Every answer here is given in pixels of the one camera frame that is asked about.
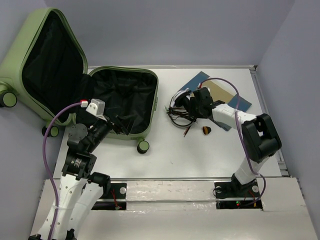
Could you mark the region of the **green hard-shell suitcase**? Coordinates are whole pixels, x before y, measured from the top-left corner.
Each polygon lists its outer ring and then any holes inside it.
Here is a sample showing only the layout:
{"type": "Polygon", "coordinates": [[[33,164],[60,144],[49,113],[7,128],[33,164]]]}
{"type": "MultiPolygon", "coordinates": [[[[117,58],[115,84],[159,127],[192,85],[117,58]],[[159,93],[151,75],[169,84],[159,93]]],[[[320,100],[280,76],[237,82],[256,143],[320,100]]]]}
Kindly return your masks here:
{"type": "Polygon", "coordinates": [[[18,101],[49,123],[91,126],[95,117],[84,109],[67,106],[99,99],[106,114],[129,118],[132,127],[118,138],[136,140],[146,153],[157,105],[158,77],[143,68],[101,66],[88,69],[88,61],[66,17],[57,8],[31,12],[0,65],[0,105],[12,108],[18,101]]]}

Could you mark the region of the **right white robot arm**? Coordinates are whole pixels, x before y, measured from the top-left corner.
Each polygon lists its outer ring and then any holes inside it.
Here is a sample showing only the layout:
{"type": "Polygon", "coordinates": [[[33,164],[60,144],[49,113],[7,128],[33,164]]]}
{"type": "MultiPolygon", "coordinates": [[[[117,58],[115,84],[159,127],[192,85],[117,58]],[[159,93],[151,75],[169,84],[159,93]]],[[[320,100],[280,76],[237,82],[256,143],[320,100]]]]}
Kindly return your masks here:
{"type": "Polygon", "coordinates": [[[252,188],[264,163],[282,147],[268,114],[249,114],[221,100],[214,101],[206,87],[195,91],[184,90],[181,96],[176,98],[175,106],[184,107],[191,118],[224,123],[238,132],[244,160],[229,182],[215,187],[214,194],[218,199],[244,195],[252,188]]]}

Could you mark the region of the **white black headphones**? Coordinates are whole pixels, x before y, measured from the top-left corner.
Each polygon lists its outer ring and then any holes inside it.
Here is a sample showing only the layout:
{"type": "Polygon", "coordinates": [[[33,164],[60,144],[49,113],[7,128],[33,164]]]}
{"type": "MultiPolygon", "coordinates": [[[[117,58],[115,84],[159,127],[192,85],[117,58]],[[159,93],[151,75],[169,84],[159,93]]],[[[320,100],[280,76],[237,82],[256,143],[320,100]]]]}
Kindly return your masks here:
{"type": "Polygon", "coordinates": [[[170,100],[170,104],[169,106],[171,108],[177,107],[184,107],[182,106],[182,97],[184,96],[184,93],[192,93],[192,91],[189,88],[186,88],[185,90],[179,90],[178,92],[176,92],[173,97],[170,100]]]}

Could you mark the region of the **blue and tan cloth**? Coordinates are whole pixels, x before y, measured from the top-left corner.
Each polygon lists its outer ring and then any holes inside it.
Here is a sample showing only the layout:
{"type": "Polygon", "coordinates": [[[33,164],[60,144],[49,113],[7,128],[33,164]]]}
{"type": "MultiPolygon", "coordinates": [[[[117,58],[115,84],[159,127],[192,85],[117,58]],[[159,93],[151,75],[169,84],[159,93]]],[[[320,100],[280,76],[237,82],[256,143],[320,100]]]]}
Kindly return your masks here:
{"type": "MultiPolygon", "coordinates": [[[[197,89],[198,85],[207,80],[210,76],[203,71],[200,71],[196,76],[194,76],[189,82],[187,82],[184,86],[180,88],[179,91],[184,91],[189,89],[190,91],[194,91],[197,89]]],[[[221,80],[210,80],[206,81],[202,84],[202,87],[209,88],[211,97],[213,101],[223,101],[228,104],[230,107],[235,108],[238,102],[238,97],[236,96],[235,91],[232,89],[228,89],[227,86],[223,85],[223,81],[221,80]]],[[[243,112],[247,112],[247,110],[252,106],[252,103],[247,101],[246,99],[240,97],[240,103],[238,109],[243,112]]],[[[229,131],[231,129],[230,126],[217,122],[215,123],[217,126],[222,128],[225,131],[229,131]]]]}

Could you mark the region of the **black orange small pouch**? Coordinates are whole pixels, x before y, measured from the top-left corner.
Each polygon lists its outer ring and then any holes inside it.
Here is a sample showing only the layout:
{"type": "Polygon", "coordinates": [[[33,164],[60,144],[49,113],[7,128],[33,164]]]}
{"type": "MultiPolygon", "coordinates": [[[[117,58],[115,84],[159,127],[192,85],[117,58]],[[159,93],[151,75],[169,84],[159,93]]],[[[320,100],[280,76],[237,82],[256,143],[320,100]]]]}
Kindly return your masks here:
{"type": "Polygon", "coordinates": [[[203,126],[202,127],[202,132],[204,135],[208,135],[212,131],[211,127],[209,126],[203,126]]]}

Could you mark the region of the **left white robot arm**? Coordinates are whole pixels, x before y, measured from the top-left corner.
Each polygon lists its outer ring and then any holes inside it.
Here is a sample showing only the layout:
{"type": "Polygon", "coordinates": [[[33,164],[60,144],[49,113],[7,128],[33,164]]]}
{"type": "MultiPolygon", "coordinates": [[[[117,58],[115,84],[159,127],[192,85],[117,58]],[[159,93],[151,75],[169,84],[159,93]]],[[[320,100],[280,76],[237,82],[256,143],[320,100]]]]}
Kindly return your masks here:
{"type": "Polygon", "coordinates": [[[77,123],[69,129],[58,196],[40,230],[29,239],[75,240],[78,237],[97,200],[111,191],[110,176],[92,171],[97,160],[93,151],[110,131],[128,135],[134,121],[133,115],[101,115],[90,127],[77,123]]]}

